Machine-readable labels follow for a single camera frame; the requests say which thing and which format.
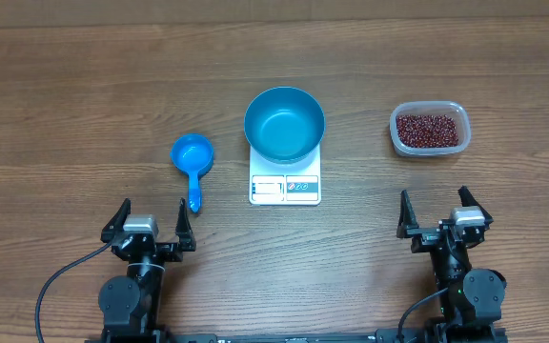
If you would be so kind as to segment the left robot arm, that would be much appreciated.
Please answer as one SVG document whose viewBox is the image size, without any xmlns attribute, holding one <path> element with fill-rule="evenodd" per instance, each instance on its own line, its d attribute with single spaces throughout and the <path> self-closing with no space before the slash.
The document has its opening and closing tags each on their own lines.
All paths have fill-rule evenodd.
<svg viewBox="0 0 549 343">
<path fill-rule="evenodd" d="M 101 232 L 101 241 L 127 263 L 126 273 L 102 286 L 98 305 L 103 313 L 102 342 L 173 342 L 173 334 L 158 323 L 165 265 L 181 262 L 196 248 L 186 200 L 179 201 L 175 242 L 159 242 L 156 219 L 132 214 L 125 199 Z"/>
</svg>

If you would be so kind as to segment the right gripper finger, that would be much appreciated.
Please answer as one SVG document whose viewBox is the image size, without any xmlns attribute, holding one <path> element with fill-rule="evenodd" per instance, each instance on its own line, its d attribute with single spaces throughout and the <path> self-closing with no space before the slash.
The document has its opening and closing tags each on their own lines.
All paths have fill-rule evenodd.
<svg viewBox="0 0 549 343">
<path fill-rule="evenodd" d="M 411 238 L 419 234 L 419 224 L 412 207 L 409 194 L 403 190 L 400 194 L 400 214 L 396 229 L 397 238 Z"/>
<path fill-rule="evenodd" d="M 457 192 L 461 200 L 461 205 L 463 207 L 479 207 L 482 215 L 485 218 L 485 223 L 492 224 L 494 222 L 492 215 L 478 203 L 478 201 L 474 198 L 474 196 L 471 194 L 466 186 L 461 186 L 457 190 Z"/>
</svg>

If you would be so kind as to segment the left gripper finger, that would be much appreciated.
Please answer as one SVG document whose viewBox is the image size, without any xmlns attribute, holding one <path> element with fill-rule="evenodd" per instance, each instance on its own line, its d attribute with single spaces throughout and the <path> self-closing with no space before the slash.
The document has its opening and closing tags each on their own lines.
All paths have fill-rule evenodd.
<svg viewBox="0 0 549 343">
<path fill-rule="evenodd" d="M 175 234 L 178 237 L 180 250 L 183 252 L 194 252 L 196 242 L 191 228 L 187 203 L 184 198 L 179 201 L 179 210 L 175 226 Z"/>
<path fill-rule="evenodd" d="M 116 214 L 105 225 L 101 231 L 100 240 L 103 243 L 110 243 L 115 235 L 123 231 L 123 225 L 131 213 L 132 202 L 130 198 L 126 198 Z"/>
</svg>

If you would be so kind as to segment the blue plastic measuring scoop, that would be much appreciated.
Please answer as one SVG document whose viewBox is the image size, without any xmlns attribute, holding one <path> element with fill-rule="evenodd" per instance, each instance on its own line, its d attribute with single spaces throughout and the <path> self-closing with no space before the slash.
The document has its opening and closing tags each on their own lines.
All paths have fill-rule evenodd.
<svg viewBox="0 0 549 343">
<path fill-rule="evenodd" d="M 202 207 L 200 179 L 213 166 L 213 145 L 204 135 L 189 133 L 174 142 L 170 157 L 173 164 L 188 176 L 188 205 L 192 212 L 199 213 Z"/>
</svg>

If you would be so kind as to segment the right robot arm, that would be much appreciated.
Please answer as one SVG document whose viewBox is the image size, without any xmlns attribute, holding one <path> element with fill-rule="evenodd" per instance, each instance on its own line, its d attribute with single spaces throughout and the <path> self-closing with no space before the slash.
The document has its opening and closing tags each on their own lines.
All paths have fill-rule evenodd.
<svg viewBox="0 0 549 343">
<path fill-rule="evenodd" d="M 507 281 L 495 270 L 472 266 L 468 251 L 484 241 L 494 219 L 465 186 L 458 190 L 459 207 L 433 228 L 417 222 L 408 192 L 400 194 L 396 236 L 411 240 L 411 252 L 428 253 L 437 291 L 413 304 L 399 319 L 395 342 L 505 342 L 502 317 Z M 441 316 L 424 327 L 405 329 L 408 316 L 424 304 L 438 300 Z"/>
</svg>

